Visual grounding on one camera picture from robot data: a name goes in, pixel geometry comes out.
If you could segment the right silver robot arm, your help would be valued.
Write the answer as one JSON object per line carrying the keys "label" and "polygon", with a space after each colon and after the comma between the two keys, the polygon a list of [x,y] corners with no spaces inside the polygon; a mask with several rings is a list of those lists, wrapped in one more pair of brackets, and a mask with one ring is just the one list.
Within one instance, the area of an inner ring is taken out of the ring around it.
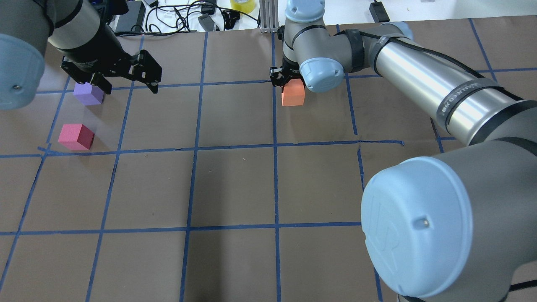
{"label": "right silver robot arm", "polygon": [[372,71],[276,114],[280,300],[394,302],[358,225],[365,185],[462,144]]}

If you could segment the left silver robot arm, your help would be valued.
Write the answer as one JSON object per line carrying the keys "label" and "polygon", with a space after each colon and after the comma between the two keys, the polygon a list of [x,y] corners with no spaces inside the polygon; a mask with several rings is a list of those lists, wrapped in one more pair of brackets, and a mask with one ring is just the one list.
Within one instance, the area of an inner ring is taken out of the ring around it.
{"label": "left silver robot arm", "polygon": [[110,94],[109,77],[123,77],[158,92],[162,67],[144,49],[135,55],[125,52],[88,0],[2,0],[0,19],[2,110],[33,101],[48,44],[63,55],[61,68],[78,84]]}

